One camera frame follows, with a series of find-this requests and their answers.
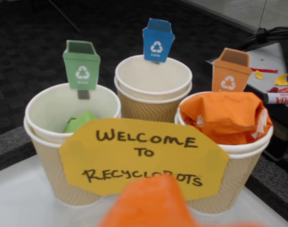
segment bin lid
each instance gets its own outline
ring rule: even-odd
[[[230,48],[225,48],[218,60],[214,62],[214,66],[242,72],[247,75],[252,73],[249,68],[249,54]]]
[[[162,36],[172,40],[174,39],[174,34],[171,30],[171,23],[166,20],[150,18],[147,27],[143,29],[143,34]]]
[[[223,69],[241,72],[241,73],[244,73],[246,75],[251,75],[251,73],[252,73],[251,68],[249,68],[247,66],[243,66],[243,65],[231,63],[228,61],[223,61],[223,60],[214,61],[214,66],[219,67],[219,68],[223,68]]]
[[[85,60],[100,62],[93,44],[86,41],[67,40],[66,50],[63,53],[64,59]]]

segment blue recycling bin model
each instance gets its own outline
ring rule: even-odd
[[[166,62],[174,40],[171,23],[150,18],[143,29],[144,58],[148,61]]]

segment paper cup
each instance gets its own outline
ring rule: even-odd
[[[110,89],[97,85],[90,99],[78,99],[78,91],[69,84],[50,87],[37,94],[27,105],[25,117],[36,136],[62,144],[73,133],[63,133],[71,117],[91,110],[98,118],[120,117],[121,103]]]
[[[184,94],[169,100],[143,100],[127,94],[115,77],[117,94],[122,104],[122,117],[156,122],[174,122],[174,116],[181,100],[191,91],[190,83]]]
[[[181,103],[194,95],[185,98]],[[177,124],[186,125],[181,117],[179,108],[175,122]],[[208,215],[220,214],[229,210],[234,205],[241,190],[245,186],[260,155],[268,146],[272,134],[273,127],[270,127],[267,134],[254,143],[243,145],[219,144],[219,147],[226,151],[230,158],[225,168],[218,194],[198,200],[187,201],[187,204],[195,211]]]
[[[135,98],[168,100],[188,90],[192,73],[186,65],[172,58],[158,64],[137,55],[118,64],[116,78],[122,90]]]
[[[38,138],[26,118],[24,118],[24,128],[34,144],[56,198],[72,206],[88,205],[102,198],[100,195],[68,184],[59,153],[61,145]]]

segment recycling symbol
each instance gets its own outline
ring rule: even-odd
[[[231,82],[231,86],[226,85],[226,82]],[[222,82],[221,87],[228,90],[234,90],[235,89],[235,81],[232,76],[227,76]]]
[[[78,71],[76,72],[76,77],[78,79],[88,79],[90,77],[90,73],[87,71],[87,68],[85,66],[80,66]]]
[[[160,41],[155,41],[155,42],[153,43],[153,45],[150,47],[150,50],[151,50],[153,53],[156,53],[156,52],[157,52],[157,53],[161,53],[161,52],[163,51],[163,47],[162,47]]]

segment orange object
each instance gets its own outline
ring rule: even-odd
[[[244,91],[251,73],[249,54],[225,48],[214,62],[212,91]]]
[[[217,144],[252,143],[272,126],[263,102],[249,92],[197,94],[180,105],[180,113]]]
[[[176,180],[169,175],[132,182],[99,227],[263,227],[200,225],[190,215]]]

